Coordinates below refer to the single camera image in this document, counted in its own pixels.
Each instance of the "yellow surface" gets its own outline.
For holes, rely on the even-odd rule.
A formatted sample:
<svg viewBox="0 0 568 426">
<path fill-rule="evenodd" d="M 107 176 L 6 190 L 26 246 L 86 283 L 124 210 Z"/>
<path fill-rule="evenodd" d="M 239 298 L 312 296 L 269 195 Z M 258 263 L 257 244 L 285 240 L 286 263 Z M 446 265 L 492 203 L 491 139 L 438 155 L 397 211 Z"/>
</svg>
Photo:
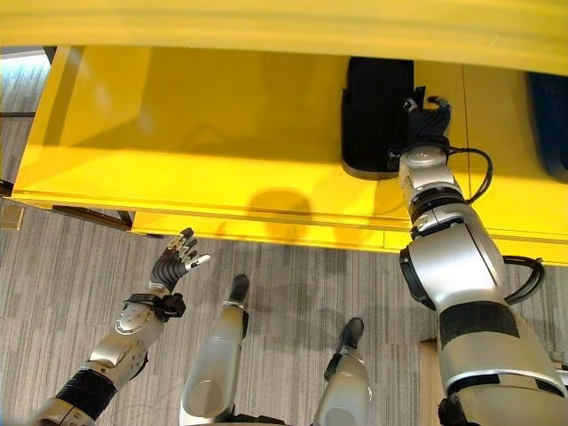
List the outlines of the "yellow surface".
<svg viewBox="0 0 568 426">
<path fill-rule="evenodd" d="M 396 179 L 364 181 L 341 167 L 346 65 L 303 54 L 62 49 L 13 198 L 407 229 Z M 418 63 L 415 79 L 454 101 L 450 137 L 463 146 L 462 67 Z M 467 158 L 454 164 L 467 188 Z"/>
<path fill-rule="evenodd" d="M 328 249 L 398 253 L 411 240 L 408 231 L 282 224 L 259 220 L 171 215 L 144 211 L 138 212 L 134 217 L 132 231 L 173 235 L 188 226 L 195 230 L 198 238 L 275 242 Z M 503 254 L 543 257 L 546 264 L 568 265 L 568 245 L 563 242 L 513 238 L 507 240 L 506 238 L 499 235 L 493 236 L 493 240 Z"/>
<path fill-rule="evenodd" d="M 171 218 L 183 214 L 210 236 L 396 251 L 410 228 L 397 180 L 359 180 L 340 164 L 346 64 L 325 55 L 62 48 L 13 198 L 136 210 L 135 232 L 177 232 Z M 454 146 L 469 142 L 493 157 L 493 185 L 474 207 L 504 252 L 568 264 L 568 186 L 538 165 L 523 74 L 417 62 L 415 82 L 452 103 Z M 451 159 L 466 194 L 485 171 L 470 160 L 471 172 L 467 155 Z"/>
<path fill-rule="evenodd" d="M 160 45 L 452 61 L 568 75 L 566 0 L 9 0 L 4 45 Z"/>
<path fill-rule="evenodd" d="M 563 240 L 568 235 L 568 185 L 553 180 L 539 164 L 525 74 L 484 67 L 465 68 L 469 145 L 491 155 L 495 179 L 475 203 L 485 226 L 502 235 L 535 234 Z M 485 174 L 485 161 L 471 157 L 471 187 Z"/>
</svg>

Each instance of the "wooden floor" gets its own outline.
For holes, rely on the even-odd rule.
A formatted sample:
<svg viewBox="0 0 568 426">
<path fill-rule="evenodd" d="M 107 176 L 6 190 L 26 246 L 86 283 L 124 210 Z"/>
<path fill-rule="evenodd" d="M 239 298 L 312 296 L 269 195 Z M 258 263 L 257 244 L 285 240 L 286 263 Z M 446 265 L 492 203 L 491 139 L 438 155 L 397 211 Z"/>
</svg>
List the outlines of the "wooden floor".
<svg viewBox="0 0 568 426">
<path fill-rule="evenodd" d="M 49 66 L 14 63 L 1 65 L 2 111 L 34 109 Z M 4 179 L 15 178 L 29 124 L 0 121 Z M 6 423 L 29 416 L 87 359 L 112 328 L 122 300 L 145 288 L 165 243 L 33 208 L 26 208 L 21 231 L 1 231 L 0 401 Z M 200 247 L 213 260 L 180 283 L 184 318 L 168 323 L 144 373 L 118 394 L 98 425 L 178 424 L 185 378 L 240 272 L 251 278 L 251 318 L 238 411 L 309 424 L 337 336 L 349 317 L 359 315 L 367 326 L 360 349 L 374 388 L 371 424 L 418 424 L 418 342 L 436 334 L 436 319 L 409 295 L 396 256 L 213 240 Z M 510 286 L 525 276 L 510 270 Z M 568 270 L 548 268 L 543 291 L 518 307 L 551 356 L 564 362 L 567 280 Z"/>
</svg>

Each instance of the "wire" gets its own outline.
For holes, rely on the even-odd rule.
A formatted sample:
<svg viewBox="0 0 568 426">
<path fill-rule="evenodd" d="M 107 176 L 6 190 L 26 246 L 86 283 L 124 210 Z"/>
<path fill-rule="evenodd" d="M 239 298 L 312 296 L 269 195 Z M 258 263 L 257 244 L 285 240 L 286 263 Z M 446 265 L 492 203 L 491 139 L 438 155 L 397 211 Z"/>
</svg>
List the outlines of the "wire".
<svg viewBox="0 0 568 426">
<path fill-rule="evenodd" d="M 418 146 L 434 146 L 436 148 L 440 148 L 442 151 L 444 151 L 447 154 L 448 157 L 450 155 L 460 154 L 460 153 L 472 153 L 472 154 L 481 155 L 482 157 L 485 158 L 485 161 L 487 162 L 485 177 L 483 179 L 483 182 L 477 189 L 476 193 L 474 193 L 473 196 L 470 199 L 466 200 L 465 202 L 467 204 L 471 204 L 472 202 L 478 200 L 479 197 L 481 197 L 489 189 L 489 186 L 493 181 L 493 161 L 491 160 L 489 154 L 486 153 L 485 151 L 482 151 L 477 148 L 458 148 L 456 146 L 450 146 L 449 140 L 445 136 L 437 136 L 436 138 L 429 137 L 428 139 L 415 140 L 414 143 L 411 143 L 410 145 L 405 147 L 400 152 L 400 155 Z"/>
<path fill-rule="evenodd" d="M 505 264 L 517 264 L 532 269 L 531 275 L 520 288 L 515 292 L 505 297 L 505 302 L 508 304 L 518 304 L 531 297 L 537 290 L 542 287 L 544 280 L 544 266 L 542 266 L 542 259 L 531 259 L 524 256 L 503 256 Z"/>
<path fill-rule="evenodd" d="M 487 162 L 487 169 L 485 171 L 485 177 L 483 179 L 483 182 L 481 183 L 481 185 L 477 189 L 476 193 L 474 193 L 473 196 L 469 200 L 465 201 L 468 204 L 471 204 L 473 201 L 478 200 L 479 197 L 481 197 L 489 189 L 489 186 L 491 185 L 491 182 L 493 180 L 493 161 L 491 160 L 491 157 L 489 156 L 488 153 L 486 153 L 485 151 L 482 151 L 480 149 L 477 149 L 477 148 L 456 148 L 454 146 L 450 146 L 450 155 L 458 154 L 458 153 L 478 154 L 478 155 L 481 155 L 483 158 L 485 158 L 485 161 Z"/>
</svg>

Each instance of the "robot leg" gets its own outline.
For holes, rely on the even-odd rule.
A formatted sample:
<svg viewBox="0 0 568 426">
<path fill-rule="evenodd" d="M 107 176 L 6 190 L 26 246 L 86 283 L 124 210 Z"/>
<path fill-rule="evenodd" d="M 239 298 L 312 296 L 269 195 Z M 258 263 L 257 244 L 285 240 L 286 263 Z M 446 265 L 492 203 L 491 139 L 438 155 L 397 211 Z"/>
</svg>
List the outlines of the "robot leg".
<svg viewBox="0 0 568 426">
<path fill-rule="evenodd" d="M 328 385 L 319 403 L 313 426 L 366 426 L 371 388 L 357 343 L 363 321 L 350 319 L 342 333 L 339 349 L 329 361 Z"/>
<path fill-rule="evenodd" d="M 185 382 L 179 408 L 180 426 L 223 422 L 233 415 L 241 343 L 249 323 L 244 307 L 248 291 L 247 276 L 236 276 L 231 295 L 223 302 L 217 324 Z"/>
</svg>

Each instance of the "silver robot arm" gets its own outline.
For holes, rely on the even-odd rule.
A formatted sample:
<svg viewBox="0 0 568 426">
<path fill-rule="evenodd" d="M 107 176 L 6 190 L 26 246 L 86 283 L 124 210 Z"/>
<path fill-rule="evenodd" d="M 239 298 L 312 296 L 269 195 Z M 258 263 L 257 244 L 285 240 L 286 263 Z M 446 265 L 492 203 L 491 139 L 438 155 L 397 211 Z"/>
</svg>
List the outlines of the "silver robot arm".
<svg viewBox="0 0 568 426">
<path fill-rule="evenodd" d="M 449 143 L 440 141 L 449 105 L 433 100 L 438 109 L 422 110 L 411 99 L 406 104 L 411 127 L 418 122 L 420 128 L 418 142 L 400 156 L 399 181 L 413 223 L 400 265 L 413 298 L 438 314 L 447 395 L 440 421 L 568 424 L 566 388 L 536 334 L 503 298 L 503 257 L 446 165 Z M 445 125 L 432 131 L 428 121 Z"/>
<path fill-rule="evenodd" d="M 182 296 L 172 294 L 178 280 L 207 262 L 197 256 L 191 228 L 181 232 L 164 250 L 152 270 L 145 293 L 124 302 L 114 330 L 103 338 L 79 371 L 31 419 L 31 425 L 91 426 L 115 393 L 138 375 L 152 344 L 170 318 L 185 311 Z"/>
</svg>

